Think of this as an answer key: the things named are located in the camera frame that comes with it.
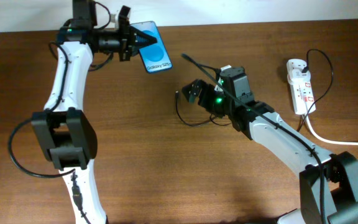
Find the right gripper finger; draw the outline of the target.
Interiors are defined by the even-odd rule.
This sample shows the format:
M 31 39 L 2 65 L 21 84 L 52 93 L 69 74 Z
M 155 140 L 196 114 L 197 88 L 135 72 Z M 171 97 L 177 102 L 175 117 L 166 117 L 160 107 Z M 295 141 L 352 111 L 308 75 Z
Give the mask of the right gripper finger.
M 194 103 L 196 97 L 198 96 L 198 87 L 195 84 L 189 84 L 184 86 L 181 89 L 181 92 L 183 93 L 187 102 Z
M 200 79 L 196 79 L 195 81 L 193 81 L 190 84 L 190 97 L 191 98 L 202 98 L 204 97 L 207 89 L 208 89 L 208 84 Z

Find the blue screen Galaxy smartphone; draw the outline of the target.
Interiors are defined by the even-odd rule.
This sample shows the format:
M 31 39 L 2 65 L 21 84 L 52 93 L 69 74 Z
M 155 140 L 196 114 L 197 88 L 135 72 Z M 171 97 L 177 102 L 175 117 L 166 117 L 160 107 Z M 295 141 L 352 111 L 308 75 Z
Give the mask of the blue screen Galaxy smartphone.
M 132 27 L 157 39 L 156 44 L 152 44 L 139 50 L 146 72 L 157 73 L 173 68 L 172 61 L 164 46 L 156 23 L 154 21 L 139 22 L 132 24 Z

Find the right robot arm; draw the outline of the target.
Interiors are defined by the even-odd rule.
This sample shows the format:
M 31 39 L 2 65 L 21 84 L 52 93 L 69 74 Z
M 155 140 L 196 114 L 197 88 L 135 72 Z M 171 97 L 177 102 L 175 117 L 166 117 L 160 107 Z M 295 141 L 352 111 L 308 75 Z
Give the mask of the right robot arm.
M 213 82 L 196 79 L 181 91 L 188 102 L 227 116 L 234 129 L 266 147 L 300 181 L 300 207 L 265 223 L 358 223 L 358 160 L 351 153 L 316 145 L 256 101 L 242 67 L 221 70 Z

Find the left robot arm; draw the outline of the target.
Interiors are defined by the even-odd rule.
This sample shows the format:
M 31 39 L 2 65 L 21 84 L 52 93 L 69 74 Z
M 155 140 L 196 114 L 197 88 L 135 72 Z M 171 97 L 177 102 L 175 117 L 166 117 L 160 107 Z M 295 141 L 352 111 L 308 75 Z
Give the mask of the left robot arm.
M 86 77 L 101 68 L 93 64 L 96 53 L 118 54 L 129 61 L 139 50 L 157 43 L 151 33 L 129 23 L 131 9 L 122 6 L 118 28 L 97 26 L 96 1 L 73 2 L 73 17 L 57 34 L 57 71 L 43 111 L 32 115 L 32 127 L 46 160 L 65 181 L 76 223 L 107 223 L 94 178 L 98 151 L 96 133 L 83 112 Z

